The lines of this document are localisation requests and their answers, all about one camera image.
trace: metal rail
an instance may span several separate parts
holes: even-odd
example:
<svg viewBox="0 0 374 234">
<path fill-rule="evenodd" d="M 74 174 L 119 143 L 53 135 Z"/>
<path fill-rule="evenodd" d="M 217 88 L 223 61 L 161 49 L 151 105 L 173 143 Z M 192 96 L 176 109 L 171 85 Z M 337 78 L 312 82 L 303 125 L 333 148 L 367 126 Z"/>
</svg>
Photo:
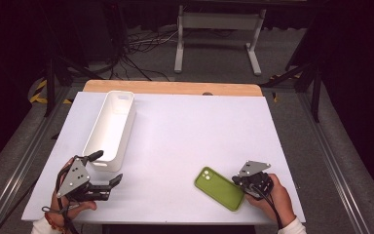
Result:
<svg viewBox="0 0 374 234">
<path fill-rule="evenodd" d="M 321 151 L 323 152 L 324 162 L 330 172 L 330 175 L 332 176 L 333 182 L 336 185 L 336 189 L 338 190 L 339 196 L 345 206 L 355 232 L 360 234 L 370 233 L 366 222 L 362 214 L 360 213 L 359 207 L 356 204 L 354 195 L 351 192 L 351 188 L 347 184 L 345 177 L 343 176 L 342 171 L 339 168 L 339 165 L 330 148 L 326 136 L 324 135 L 320 124 L 316 123 L 314 117 L 312 116 L 311 105 L 307 95 L 305 93 L 299 93 L 298 97 L 302 104 L 302 108 L 309 119 L 309 123 L 318 139 Z"/>
<path fill-rule="evenodd" d="M 33 139 L 29 143 L 25 153 L 19 160 L 19 164 L 15 169 L 14 173 L 9 178 L 5 188 L 0 196 L 0 223 L 4 219 L 12 201 L 14 200 L 17 192 L 25 178 L 34 158 L 43 141 L 43 137 L 47 132 L 48 128 L 51 126 L 56 113 L 58 112 L 62 102 L 65 100 L 66 95 L 69 92 L 69 88 L 60 87 L 59 93 L 56 96 L 56 106 L 51 112 L 51 114 L 44 118 L 38 127 Z"/>
</svg>

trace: metal frame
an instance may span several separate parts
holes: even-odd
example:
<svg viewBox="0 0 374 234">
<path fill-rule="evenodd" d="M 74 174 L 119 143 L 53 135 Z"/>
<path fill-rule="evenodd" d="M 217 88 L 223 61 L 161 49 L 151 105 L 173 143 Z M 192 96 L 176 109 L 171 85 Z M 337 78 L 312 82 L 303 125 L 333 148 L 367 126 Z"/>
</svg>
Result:
<svg viewBox="0 0 374 234">
<path fill-rule="evenodd" d="M 68 92 L 68 87 L 60 88 L 59 94 L 56 97 L 56 105 L 53 111 L 48 117 L 44 118 L 41 122 L 32 141 L 29 143 L 25 153 L 20 158 L 17 168 L 9 178 L 8 182 L 5 184 L 5 188 L 2 194 L 0 195 L 0 222 L 4 219 L 5 214 L 9 210 L 12 201 L 17 195 L 20 185 L 23 183 L 23 180 L 26 177 L 26 173 L 28 172 L 34 160 L 35 155 L 37 155 L 40 149 L 40 146 L 44 139 L 44 135 L 51 126 L 52 122 L 54 121 L 56 114 L 59 108 L 61 107 L 63 101 L 65 100 Z"/>
<path fill-rule="evenodd" d="M 210 13 L 185 13 L 183 6 L 178 9 L 178 43 L 175 55 L 174 72 L 181 73 L 184 54 L 184 28 L 216 28 L 253 30 L 253 38 L 245 47 L 250 59 L 253 73 L 256 76 L 262 74 L 254 49 L 263 25 L 266 10 L 261 10 L 259 15 L 240 14 L 210 14 Z"/>
<path fill-rule="evenodd" d="M 298 94 L 299 101 L 302 104 L 302 108 L 306 113 L 307 118 L 309 119 L 309 123 L 314 130 L 314 133 L 318 139 L 320 149 L 323 153 L 324 162 L 326 164 L 327 169 L 329 170 L 330 176 L 335 183 L 336 189 L 339 193 L 341 201 L 345 206 L 347 214 L 351 220 L 351 223 L 355 229 L 355 233 L 370 233 L 369 228 L 365 222 L 364 217 L 362 216 L 359 207 L 356 204 L 354 195 L 352 194 L 351 188 L 345 180 L 341 169 L 336 161 L 336 158 L 333 154 L 333 151 L 326 139 L 326 136 L 321 129 L 321 126 L 312 114 L 310 113 L 311 105 L 309 103 L 309 99 L 306 93 Z"/>
</svg>

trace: wrist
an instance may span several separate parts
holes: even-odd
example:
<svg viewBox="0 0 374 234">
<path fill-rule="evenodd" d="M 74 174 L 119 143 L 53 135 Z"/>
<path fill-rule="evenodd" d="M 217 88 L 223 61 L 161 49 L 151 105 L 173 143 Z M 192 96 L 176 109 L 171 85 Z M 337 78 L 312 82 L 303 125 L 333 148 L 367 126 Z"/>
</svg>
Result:
<svg viewBox="0 0 374 234">
<path fill-rule="evenodd" d="M 66 233 L 66 228 L 64 227 L 64 221 L 62 214 L 57 213 L 45 213 L 45 219 L 51 225 L 53 230 Z"/>
<path fill-rule="evenodd" d="M 281 225 L 283 225 L 283 227 L 286 227 L 288 224 L 294 221 L 294 219 L 296 219 L 296 215 L 294 213 L 286 214 L 286 215 L 280 216 L 280 219 L 281 219 Z"/>
</svg>

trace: finger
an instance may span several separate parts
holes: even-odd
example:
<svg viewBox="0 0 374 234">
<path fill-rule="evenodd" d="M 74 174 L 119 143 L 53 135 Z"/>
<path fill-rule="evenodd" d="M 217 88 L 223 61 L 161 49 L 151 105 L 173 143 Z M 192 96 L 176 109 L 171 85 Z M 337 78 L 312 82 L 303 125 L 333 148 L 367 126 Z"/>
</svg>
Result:
<svg viewBox="0 0 374 234">
<path fill-rule="evenodd" d="M 66 164 L 65 164 L 62 168 L 64 169 L 64 168 L 68 167 L 69 165 L 72 164 L 73 161 L 74 161 L 74 158 L 70 158 L 70 159 L 68 160 L 68 162 L 66 162 Z"/>
<path fill-rule="evenodd" d="M 260 207 L 260 201 L 257 201 L 253 196 L 250 194 L 244 194 L 245 199 L 250 203 L 251 205 L 255 207 Z"/>
<path fill-rule="evenodd" d="M 272 179 L 273 184 L 280 184 L 281 183 L 276 174 L 269 174 L 269 177 Z"/>
<path fill-rule="evenodd" d="M 93 201 L 90 202 L 83 202 L 78 207 L 71 209 L 68 211 L 68 216 L 73 219 L 75 218 L 80 212 L 84 210 L 96 210 L 96 203 Z"/>
</svg>

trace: dark curtain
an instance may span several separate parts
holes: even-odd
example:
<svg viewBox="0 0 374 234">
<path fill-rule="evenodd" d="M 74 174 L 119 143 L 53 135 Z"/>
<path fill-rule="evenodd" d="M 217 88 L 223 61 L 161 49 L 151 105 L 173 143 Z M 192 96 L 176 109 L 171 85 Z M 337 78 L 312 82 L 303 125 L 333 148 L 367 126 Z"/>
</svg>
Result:
<svg viewBox="0 0 374 234">
<path fill-rule="evenodd" d="M 0 152 L 31 107 L 27 94 L 44 68 L 40 37 L 20 2 L 0 1 Z"/>
<path fill-rule="evenodd" d="M 321 4 L 326 0 L 308 0 L 309 2 Z M 211 12 L 227 14 L 256 14 L 260 9 L 226 8 L 226 7 L 198 7 L 186 6 L 187 12 Z M 178 6 L 160 4 L 128 4 L 124 9 L 125 21 L 128 28 L 141 26 L 142 29 L 157 31 L 158 27 L 170 24 L 177 24 Z M 263 27 L 272 29 L 307 28 L 316 12 L 314 10 L 269 10 L 266 13 Z"/>
<path fill-rule="evenodd" d="M 319 56 L 323 83 L 361 160 L 374 179 L 374 1 L 338 1 L 318 16 L 293 65 Z"/>
</svg>

